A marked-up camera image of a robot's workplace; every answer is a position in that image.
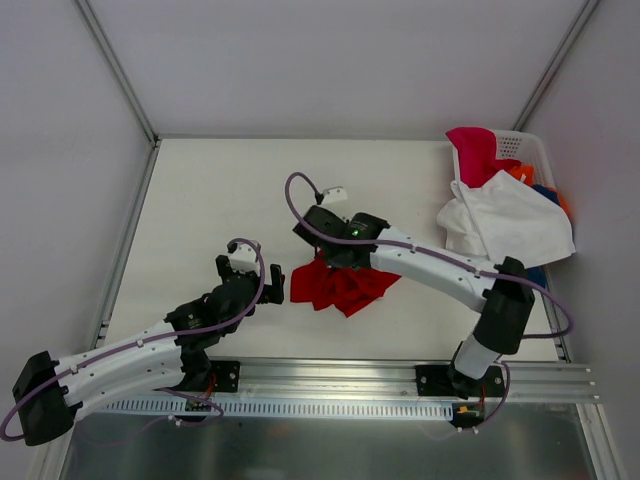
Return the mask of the red t shirt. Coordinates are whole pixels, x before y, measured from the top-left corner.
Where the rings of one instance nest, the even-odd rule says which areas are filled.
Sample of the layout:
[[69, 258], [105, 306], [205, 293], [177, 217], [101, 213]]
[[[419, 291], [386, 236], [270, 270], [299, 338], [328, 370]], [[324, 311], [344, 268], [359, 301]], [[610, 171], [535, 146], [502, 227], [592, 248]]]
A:
[[309, 303], [315, 311], [333, 306], [349, 318], [381, 299], [400, 278], [371, 268], [331, 267], [318, 251], [310, 263], [292, 271], [290, 301]]

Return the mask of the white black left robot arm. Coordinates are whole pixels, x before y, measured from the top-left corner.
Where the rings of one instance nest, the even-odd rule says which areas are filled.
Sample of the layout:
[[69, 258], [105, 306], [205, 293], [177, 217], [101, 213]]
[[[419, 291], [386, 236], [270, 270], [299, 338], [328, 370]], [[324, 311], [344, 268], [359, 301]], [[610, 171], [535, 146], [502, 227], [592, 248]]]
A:
[[278, 264], [220, 255], [216, 268], [218, 286], [138, 334], [64, 358], [48, 351], [32, 355], [12, 388], [15, 405], [1, 423], [2, 440], [42, 445], [130, 395], [203, 387], [211, 369], [207, 349], [235, 333], [257, 305], [284, 301]]

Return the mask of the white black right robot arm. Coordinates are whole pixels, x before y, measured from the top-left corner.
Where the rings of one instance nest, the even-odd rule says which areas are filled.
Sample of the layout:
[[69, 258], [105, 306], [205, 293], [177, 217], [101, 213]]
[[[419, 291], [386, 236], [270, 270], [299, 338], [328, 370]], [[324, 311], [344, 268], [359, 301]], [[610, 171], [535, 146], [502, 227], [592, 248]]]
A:
[[471, 333], [449, 363], [445, 384], [466, 399], [475, 394], [496, 360], [518, 352], [535, 296], [523, 264], [499, 264], [448, 254], [414, 243], [388, 221], [359, 212], [348, 220], [313, 205], [293, 232], [322, 253], [325, 262], [347, 270], [371, 268], [438, 290], [479, 314]]

